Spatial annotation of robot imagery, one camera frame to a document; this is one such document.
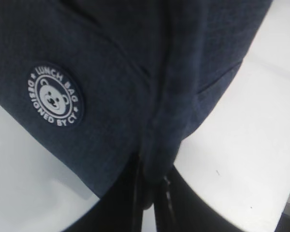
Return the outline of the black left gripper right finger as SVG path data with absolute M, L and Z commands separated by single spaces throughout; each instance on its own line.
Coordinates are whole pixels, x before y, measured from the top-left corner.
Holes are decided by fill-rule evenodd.
M 176 168 L 155 186 L 158 232 L 242 232 L 205 203 Z

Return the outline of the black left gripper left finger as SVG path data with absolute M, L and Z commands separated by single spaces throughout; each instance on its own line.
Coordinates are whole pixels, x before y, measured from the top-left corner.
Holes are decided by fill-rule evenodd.
M 140 232 L 143 209 L 138 195 L 139 159 L 133 156 L 114 185 L 66 232 Z

